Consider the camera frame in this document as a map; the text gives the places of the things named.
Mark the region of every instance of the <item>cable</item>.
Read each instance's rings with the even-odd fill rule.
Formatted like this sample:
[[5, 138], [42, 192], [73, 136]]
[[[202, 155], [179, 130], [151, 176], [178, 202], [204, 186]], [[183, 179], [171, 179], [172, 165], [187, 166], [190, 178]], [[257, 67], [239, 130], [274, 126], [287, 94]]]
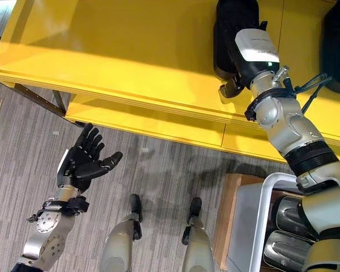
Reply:
[[327, 85], [331, 80], [332, 80], [332, 77], [328, 76], [325, 73], [321, 73], [321, 74], [314, 76], [312, 79], [310, 79], [308, 82], [303, 84], [301, 87], [299, 87], [299, 86], [295, 87], [295, 90], [294, 90], [295, 95], [298, 95], [302, 92], [305, 92], [305, 91], [308, 91], [312, 88], [317, 87], [315, 92], [310, 96], [310, 98], [307, 100], [307, 102], [302, 107], [301, 111], [302, 111], [303, 114], [305, 114], [307, 109], [310, 107], [311, 102], [317, 97], [320, 89], [322, 89], [325, 85]]

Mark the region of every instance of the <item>table leg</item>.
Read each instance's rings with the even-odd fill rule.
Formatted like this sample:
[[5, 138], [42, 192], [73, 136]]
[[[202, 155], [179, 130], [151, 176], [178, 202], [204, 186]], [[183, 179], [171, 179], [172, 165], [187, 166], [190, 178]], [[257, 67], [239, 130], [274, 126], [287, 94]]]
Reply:
[[[45, 108], [46, 110], [54, 113], [56, 116], [59, 116], [63, 119], [65, 119], [65, 115], [66, 115], [66, 110], [62, 101], [62, 97], [60, 96], [58, 91], [54, 91], [54, 97], [59, 105], [59, 107], [55, 106], [54, 104], [52, 104], [51, 102], [45, 100], [43, 97], [37, 95], [36, 93], [34, 93], [33, 91], [29, 90], [27, 87], [15, 83], [14, 87], [11, 88], [14, 92], [16, 92], [17, 94], [20, 94], [22, 96], [24, 96], [25, 98], [29, 99], [30, 101], [34, 102], [35, 104], [38, 104], [39, 106], [42, 106], [43, 108]], [[83, 127], [85, 124], [82, 122], [74, 122], [72, 123], [76, 126], [80, 126]]]
[[63, 100], [62, 100], [62, 97], [61, 97], [61, 93], [59, 91], [53, 90], [53, 95], [54, 95], [54, 98], [56, 99], [56, 102], [57, 102], [59, 109], [66, 112], [66, 107], [64, 107], [64, 103], [63, 103]]

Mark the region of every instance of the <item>floor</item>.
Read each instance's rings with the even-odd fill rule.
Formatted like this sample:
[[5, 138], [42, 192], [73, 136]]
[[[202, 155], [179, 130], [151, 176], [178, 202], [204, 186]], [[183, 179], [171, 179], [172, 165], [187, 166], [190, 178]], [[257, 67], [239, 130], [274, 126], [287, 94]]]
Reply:
[[[11, 8], [0, 10], [0, 34]], [[50, 91], [34, 88], [54, 101]], [[0, 271], [9, 271], [35, 226], [26, 222], [56, 190], [56, 170], [80, 128], [0, 85]], [[120, 164], [84, 193], [88, 212], [76, 218], [66, 249], [51, 271], [96, 271], [104, 241], [129, 212], [131, 193], [143, 202], [143, 237], [134, 243], [133, 271], [181, 271], [188, 206], [203, 200], [201, 219], [213, 240], [226, 173], [266, 177], [287, 165], [101, 127], [103, 157]]]

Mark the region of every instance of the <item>yellow desk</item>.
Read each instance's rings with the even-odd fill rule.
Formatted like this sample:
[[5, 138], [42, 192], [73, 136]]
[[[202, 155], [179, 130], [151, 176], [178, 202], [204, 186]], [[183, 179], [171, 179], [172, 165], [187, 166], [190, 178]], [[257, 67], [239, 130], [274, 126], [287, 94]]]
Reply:
[[[309, 0], [306, 10], [302, 0], [259, 2], [282, 64], [294, 85], [303, 84], [318, 73], [321, 19], [332, 2]], [[0, 42], [0, 82], [75, 94], [71, 121], [283, 161], [243, 116], [250, 92], [227, 104], [219, 97], [216, 3], [19, 0]], [[312, 28], [299, 28], [305, 23]], [[307, 116], [340, 157], [340, 95], [322, 90]]]

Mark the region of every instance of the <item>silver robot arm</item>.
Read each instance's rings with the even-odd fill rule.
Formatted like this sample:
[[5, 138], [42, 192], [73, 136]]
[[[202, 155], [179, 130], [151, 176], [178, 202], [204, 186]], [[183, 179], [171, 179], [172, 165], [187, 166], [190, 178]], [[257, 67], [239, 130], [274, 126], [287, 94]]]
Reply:
[[122, 153], [99, 160], [104, 144], [102, 136], [92, 124], [87, 124], [75, 145], [63, 156], [58, 169], [56, 194], [44, 202], [42, 209], [28, 221], [36, 222], [36, 232], [26, 242], [23, 254], [12, 272], [48, 271], [63, 253], [74, 216], [85, 213], [89, 203], [81, 194], [91, 180], [112, 170]]
[[296, 95], [317, 87], [312, 99], [330, 78], [319, 75], [293, 88], [288, 67], [279, 57], [267, 22], [259, 23], [256, 0], [219, 0], [214, 25], [214, 67], [227, 80], [220, 93], [227, 98], [246, 87], [255, 100], [245, 115], [257, 121], [271, 144], [287, 160], [305, 193], [299, 216], [317, 237], [303, 267], [306, 271], [340, 271], [340, 161], [312, 122], [304, 116]]
[[[250, 90], [257, 97], [279, 87], [278, 76], [263, 72]], [[340, 271], [340, 161], [296, 99], [269, 96], [254, 112], [269, 141], [297, 175], [298, 187], [311, 193], [303, 198], [299, 214], [319, 241], [311, 247], [304, 270]]]

